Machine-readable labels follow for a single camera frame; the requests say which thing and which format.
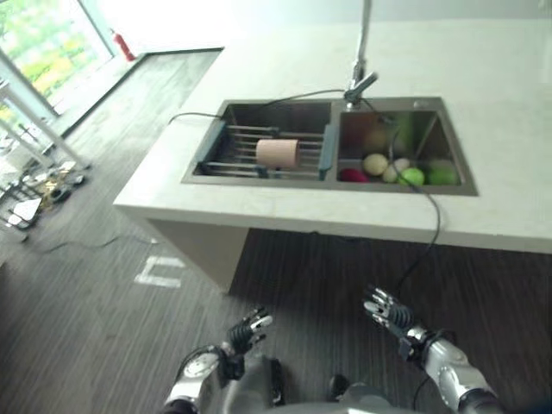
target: white countertop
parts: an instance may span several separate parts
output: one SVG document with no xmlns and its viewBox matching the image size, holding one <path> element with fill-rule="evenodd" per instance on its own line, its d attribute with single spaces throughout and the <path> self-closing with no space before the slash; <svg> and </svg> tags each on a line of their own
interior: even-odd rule
<svg viewBox="0 0 552 414">
<path fill-rule="evenodd" d="M 318 26 L 232 44 L 182 111 L 342 88 L 357 34 L 357 25 Z M 365 97 L 443 98 L 475 177 L 478 197 L 435 196 L 444 215 L 438 242 L 552 253 L 551 22 L 374 23 L 367 57 L 379 80 Z M 168 221 L 431 238 L 435 212 L 416 194 L 182 184 L 210 122 L 188 116 L 168 126 L 115 205 Z"/>
</svg>

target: glass door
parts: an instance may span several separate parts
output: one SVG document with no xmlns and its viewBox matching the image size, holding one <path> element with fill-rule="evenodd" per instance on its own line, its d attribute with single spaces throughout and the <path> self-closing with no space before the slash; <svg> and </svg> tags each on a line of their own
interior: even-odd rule
<svg viewBox="0 0 552 414">
<path fill-rule="evenodd" d="M 77 0 L 0 0 L 0 48 L 58 114 L 112 57 Z"/>
</svg>

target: green foliage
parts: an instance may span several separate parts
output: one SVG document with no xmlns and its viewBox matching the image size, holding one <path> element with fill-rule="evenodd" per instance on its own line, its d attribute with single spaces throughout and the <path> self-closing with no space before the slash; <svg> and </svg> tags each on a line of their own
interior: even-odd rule
<svg viewBox="0 0 552 414">
<path fill-rule="evenodd" d="M 59 0 L 0 3 L 0 42 L 22 74 L 46 97 L 94 59 L 86 38 L 74 32 L 70 20 L 59 18 Z M 38 59 L 28 54 L 32 50 L 38 52 Z"/>
<path fill-rule="evenodd" d="M 16 114 L 4 103 L 0 105 L 0 119 L 4 119 L 10 126 L 14 126 L 17 123 Z"/>
</svg>

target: floor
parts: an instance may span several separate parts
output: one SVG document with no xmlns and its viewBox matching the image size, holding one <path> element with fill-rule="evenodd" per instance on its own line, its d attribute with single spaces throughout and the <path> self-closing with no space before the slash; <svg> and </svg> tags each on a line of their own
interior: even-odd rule
<svg viewBox="0 0 552 414">
<path fill-rule="evenodd" d="M 73 130 L 73 126 L 95 108 L 98 101 L 116 88 L 143 58 L 140 56 L 132 62 L 127 62 L 124 57 L 118 55 L 100 66 L 82 85 L 56 106 L 61 116 L 54 120 L 52 129 L 60 135 L 67 136 Z"/>
<path fill-rule="evenodd" d="M 260 345 L 285 367 L 289 401 L 323 398 L 332 373 L 365 380 L 410 406 L 423 378 L 361 310 L 368 282 L 392 287 L 423 246 L 253 230 L 229 295 L 187 270 L 158 267 L 180 289 L 137 285 L 151 255 L 170 256 L 111 203 L 217 53 L 147 59 L 70 136 L 90 180 L 44 216 L 25 245 L 0 239 L 0 412 L 152 413 L 180 359 L 219 342 L 257 304 L 274 315 Z M 132 235 L 107 248 L 97 245 Z M 544 254 L 437 247 L 405 285 L 405 302 L 462 349 L 507 407 L 550 400 L 550 269 Z M 421 411 L 447 412 L 434 386 Z"/>
</svg>

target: fire extinguisher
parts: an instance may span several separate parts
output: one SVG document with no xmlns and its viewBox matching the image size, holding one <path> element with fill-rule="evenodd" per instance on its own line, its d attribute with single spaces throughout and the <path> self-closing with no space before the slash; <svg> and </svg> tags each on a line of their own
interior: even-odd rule
<svg viewBox="0 0 552 414">
<path fill-rule="evenodd" d="M 136 57 L 130 52 L 129 45 L 127 45 L 127 42 L 124 41 L 123 37 L 118 34 L 115 30 L 111 30 L 111 33 L 113 34 L 113 41 L 119 45 L 121 48 L 121 52 L 124 54 L 124 57 L 127 59 L 127 61 L 132 62 Z"/>
</svg>

